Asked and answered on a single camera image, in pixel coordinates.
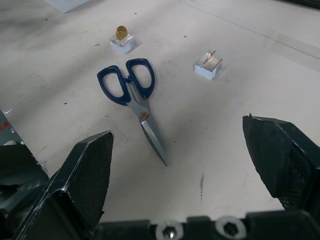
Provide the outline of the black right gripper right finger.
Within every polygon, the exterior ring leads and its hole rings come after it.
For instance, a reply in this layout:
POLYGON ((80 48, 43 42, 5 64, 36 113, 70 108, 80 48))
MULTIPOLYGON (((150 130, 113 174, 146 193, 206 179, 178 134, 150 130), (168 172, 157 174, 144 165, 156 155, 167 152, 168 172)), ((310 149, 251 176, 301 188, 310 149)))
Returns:
POLYGON ((285 210, 320 220, 320 146, 293 123, 253 115, 242 118, 246 146, 262 182, 285 210))

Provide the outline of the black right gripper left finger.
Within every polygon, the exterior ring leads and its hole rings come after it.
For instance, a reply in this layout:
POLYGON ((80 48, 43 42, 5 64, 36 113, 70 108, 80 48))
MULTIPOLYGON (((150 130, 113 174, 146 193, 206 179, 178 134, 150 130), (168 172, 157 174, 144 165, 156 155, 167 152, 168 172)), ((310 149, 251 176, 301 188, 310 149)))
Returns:
POLYGON ((78 142, 42 188, 11 240, 88 240, 103 214, 114 134, 78 142))

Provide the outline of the clear acrylic coin stand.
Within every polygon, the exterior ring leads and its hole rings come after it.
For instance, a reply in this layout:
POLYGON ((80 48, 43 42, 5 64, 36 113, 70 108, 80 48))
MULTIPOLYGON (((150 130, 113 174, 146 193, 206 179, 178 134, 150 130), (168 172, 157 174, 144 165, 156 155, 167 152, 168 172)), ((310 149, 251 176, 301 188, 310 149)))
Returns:
POLYGON ((216 51, 204 53, 194 64, 194 72, 208 80, 212 80, 221 69, 223 59, 217 57, 216 51))
POLYGON ((136 38, 131 34, 128 34, 128 36, 122 40, 118 40, 116 35, 114 35, 109 41, 111 47, 123 55, 133 51, 137 46, 136 38))

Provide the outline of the blue handled scissors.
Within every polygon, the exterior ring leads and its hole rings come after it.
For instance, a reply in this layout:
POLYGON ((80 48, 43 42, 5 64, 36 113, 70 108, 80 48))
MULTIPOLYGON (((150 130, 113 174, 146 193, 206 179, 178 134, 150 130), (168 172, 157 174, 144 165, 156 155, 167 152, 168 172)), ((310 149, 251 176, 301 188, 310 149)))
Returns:
POLYGON ((149 105, 149 97, 152 95, 156 83, 154 70, 146 58, 130 59, 126 62, 125 66, 128 71, 127 77, 122 75, 121 70, 116 65, 111 65, 102 69, 97 73, 99 85, 103 93, 112 102, 122 106, 128 106, 132 109, 139 120, 140 126, 149 141, 149 144, 163 164, 167 166, 168 158, 165 142, 151 113, 149 105), (136 66, 145 66, 148 69, 151 78, 150 86, 143 87, 140 84, 134 73, 134 67, 136 66), (115 74, 117 76, 123 92, 122 96, 114 96, 105 86, 104 78, 110 74, 115 74))

